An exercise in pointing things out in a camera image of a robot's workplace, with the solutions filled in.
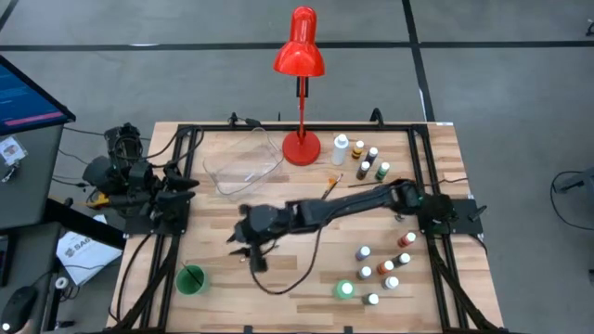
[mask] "sticker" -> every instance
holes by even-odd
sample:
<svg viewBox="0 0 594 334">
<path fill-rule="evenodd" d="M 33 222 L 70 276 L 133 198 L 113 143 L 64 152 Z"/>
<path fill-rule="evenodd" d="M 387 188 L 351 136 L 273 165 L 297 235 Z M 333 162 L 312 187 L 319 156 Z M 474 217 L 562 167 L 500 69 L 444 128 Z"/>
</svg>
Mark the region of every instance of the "sticker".
<svg viewBox="0 0 594 334">
<path fill-rule="evenodd" d="M 0 154 L 4 158 L 6 166 L 12 166 L 27 156 L 27 151 L 17 141 L 17 138 L 10 136 L 0 142 Z"/>
</svg>

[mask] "lamp base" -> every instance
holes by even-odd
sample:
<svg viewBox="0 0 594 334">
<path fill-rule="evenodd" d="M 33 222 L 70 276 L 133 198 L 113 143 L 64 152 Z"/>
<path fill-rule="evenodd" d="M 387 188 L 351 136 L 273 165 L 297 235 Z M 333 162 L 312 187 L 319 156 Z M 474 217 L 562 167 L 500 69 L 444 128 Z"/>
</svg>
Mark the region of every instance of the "lamp base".
<svg viewBox="0 0 594 334">
<path fill-rule="evenodd" d="M 319 151 L 319 139 L 313 132 L 306 132 L 302 143 L 299 142 L 296 131 L 288 134 L 282 142 L 285 159 L 297 166 L 305 166 L 316 161 Z"/>
</svg>

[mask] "red desk lamp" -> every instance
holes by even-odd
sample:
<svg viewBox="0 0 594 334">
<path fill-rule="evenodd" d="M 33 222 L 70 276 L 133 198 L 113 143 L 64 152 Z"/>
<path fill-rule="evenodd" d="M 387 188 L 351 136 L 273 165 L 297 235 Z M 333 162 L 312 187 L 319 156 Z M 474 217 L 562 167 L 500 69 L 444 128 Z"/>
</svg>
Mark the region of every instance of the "red desk lamp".
<svg viewBox="0 0 594 334">
<path fill-rule="evenodd" d="M 316 46 L 316 12 L 308 6 L 299 6 L 291 17 L 291 36 L 278 51 L 272 68 L 297 77 L 299 93 L 299 130 L 285 137 L 282 152 L 285 159 L 295 165 L 305 166 L 316 161 L 320 151 L 319 139 L 314 133 L 305 132 L 305 81 L 308 77 L 324 75 L 324 59 Z"/>
</svg>

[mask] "lamp shade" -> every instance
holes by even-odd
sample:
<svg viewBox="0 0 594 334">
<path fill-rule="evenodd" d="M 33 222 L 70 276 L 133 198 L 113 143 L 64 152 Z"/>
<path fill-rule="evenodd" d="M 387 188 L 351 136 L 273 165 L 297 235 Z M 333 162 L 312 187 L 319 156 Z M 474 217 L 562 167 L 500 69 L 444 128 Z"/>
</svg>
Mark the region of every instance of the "lamp shade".
<svg viewBox="0 0 594 334">
<path fill-rule="evenodd" d="M 272 68 L 275 71 L 300 76 L 324 75 L 324 59 L 316 46 L 316 12 L 299 6 L 291 17 L 291 36 L 278 51 Z"/>
</svg>

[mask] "wooden table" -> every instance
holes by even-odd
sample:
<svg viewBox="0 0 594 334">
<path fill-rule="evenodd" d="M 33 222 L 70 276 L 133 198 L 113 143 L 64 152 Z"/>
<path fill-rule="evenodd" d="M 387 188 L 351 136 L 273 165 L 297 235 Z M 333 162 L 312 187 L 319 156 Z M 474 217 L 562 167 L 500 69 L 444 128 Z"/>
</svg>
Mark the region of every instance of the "wooden table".
<svg viewBox="0 0 594 334">
<path fill-rule="evenodd" d="M 164 147 L 177 125 L 174 122 L 159 122 L 155 125 L 149 154 Z M 439 179 L 465 177 L 454 126 L 429 123 L 428 127 Z M 319 132 L 317 135 L 322 143 L 322 151 L 316 163 L 298 167 L 283 161 L 268 183 L 240 201 L 230 201 L 216 194 L 214 183 L 205 173 L 202 163 L 205 157 L 225 150 L 248 134 L 206 132 L 204 141 L 197 149 L 192 177 L 200 180 L 200 186 L 195 188 L 197 195 L 191 202 L 190 220 L 187 232 L 181 238 L 178 262 L 199 264 L 205 268 L 212 285 L 207 293 L 199 296 L 188 297 L 176 291 L 172 294 L 167 331 L 241 332 L 246 325 L 253 326 L 255 331 L 284 332 L 342 332 L 344 326 L 352 326 L 355 332 L 441 331 L 425 238 L 418 238 L 407 248 L 412 257 L 411 263 L 394 271 L 400 280 L 400 286 L 396 290 L 382 289 L 381 279 L 375 273 L 365 282 L 355 278 L 355 272 L 361 265 L 375 267 L 379 262 L 401 252 L 396 245 L 399 237 L 408 231 L 419 232 L 415 217 L 406 217 L 403 222 L 397 222 L 394 213 L 387 209 L 343 217 L 325 228 L 313 272 L 301 286 L 290 293 L 269 296 L 254 285 L 248 263 L 241 263 L 238 256 L 228 256 L 230 251 L 239 246 L 227 245 L 226 239 L 240 218 L 240 203 L 282 206 L 289 199 L 319 198 L 326 189 L 329 178 L 337 177 L 340 173 L 343 173 L 342 181 L 332 191 L 329 199 L 354 194 L 369 187 L 347 187 L 360 183 L 355 179 L 360 161 L 347 157 L 342 166 L 333 166 L 329 162 L 332 141 L 339 133 Z M 285 134 L 269 132 L 279 147 Z M 373 181 L 373 174 L 382 161 L 388 161 L 392 166 L 387 180 L 397 177 L 414 179 L 405 133 L 346 134 L 352 143 L 363 140 L 366 152 L 371 146 L 380 151 L 366 181 Z M 418 142 L 424 179 L 429 180 L 419 138 Z M 173 149 L 170 148 L 152 162 L 165 163 L 172 152 Z M 470 194 L 466 182 L 442 184 L 442 192 L 453 198 L 466 198 Z M 142 238 L 138 236 L 127 241 L 117 287 L 120 285 L 123 269 Z M 282 238 L 278 243 L 279 247 L 267 256 L 270 270 L 260 274 L 260 280 L 270 289 L 283 289 L 293 283 L 301 277 L 311 261 L 314 240 L 315 234 Z M 462 287 L 487 319 L 502 326 L 484 250 L 470 237 L 453 236 L 452 241 Z M 147 242 L 132 265 L 123 294 L 124 312 L 134 304 L 147 284 L 153 244 L 154 238 Z M 363 263 L 358 263 L 354 254 L 364 244 L 371 247 L 372 255 Z M 331 296 L 331 291 L 344 278 L 355 282 L 356 298 L 338 301 Z M 452 326 L 456 326 L 458 321 L 455 320 L 451 292 L 449 288 L 445 288 L 445 291 Z M 361 303 L 360 297 L 370 292 L 380 295 L 379 305 L 364 306 Z M 152 326 L 156 325 L 160 297 L 161 292 L 158 290 L 152 308 Z M 114 294 L 113 310 L 116 299 L 117 294 Z"/>
</svg>

